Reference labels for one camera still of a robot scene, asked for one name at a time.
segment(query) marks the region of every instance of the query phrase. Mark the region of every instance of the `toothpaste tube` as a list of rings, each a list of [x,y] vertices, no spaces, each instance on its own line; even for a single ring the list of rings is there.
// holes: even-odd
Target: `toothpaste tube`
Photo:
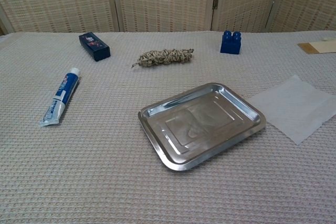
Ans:
[[[52,99],[51,106],[40,121],[40,126],[59,123],[59,119],[64,111],[64,108],[67,105],[79,80],[79,75],[80,71],[78,68],[72,68],[70,73],[65,75],[63,82],[59,86],[58,91]]]

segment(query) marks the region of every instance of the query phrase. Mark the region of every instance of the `tissue paper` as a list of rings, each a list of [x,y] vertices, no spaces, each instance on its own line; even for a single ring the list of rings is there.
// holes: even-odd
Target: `tissue paper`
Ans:
[[[296,144],[336,114],[336,95],[317,90],[298,76],[251,97],[248,102]]]

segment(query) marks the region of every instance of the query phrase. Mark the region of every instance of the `rope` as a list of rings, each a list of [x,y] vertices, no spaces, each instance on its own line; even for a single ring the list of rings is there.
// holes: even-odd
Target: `rope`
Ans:
[[[159,64],[168,65],[173,62],[187,62],[190,61],[193,52],[193,49],[164,49],[163,51],[152,50],[140,55],[138,61],[132,65],[132,68],[135,65],[150,67]]]

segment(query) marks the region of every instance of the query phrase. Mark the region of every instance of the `table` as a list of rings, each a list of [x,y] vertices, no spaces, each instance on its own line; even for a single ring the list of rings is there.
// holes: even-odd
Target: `table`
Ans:
[[[297,46],[334,31],[243,33],[240,55],[220,54],[215,31],[97,33],[112,53],[99,62],[78,35],[2,39],[0,222],[336,222],[336,116],[299,146],[268,123],[181,173],[162,164],[137,116],[208,82],[248,99],[297,74],[336,95],[336,54]],[[195,51],[190,63],[131,69],[141,53],[164,48]],[[60,124],[39,127],[71,67],[82,74]]]

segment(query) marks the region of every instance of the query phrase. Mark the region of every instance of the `stainless steel tray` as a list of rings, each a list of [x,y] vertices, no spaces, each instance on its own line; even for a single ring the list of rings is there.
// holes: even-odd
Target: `stainless steel tray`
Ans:
[[[260,111],[219,83],[147,106],[138,117],[160,159],[172,170],[188,170],[266,125]]]

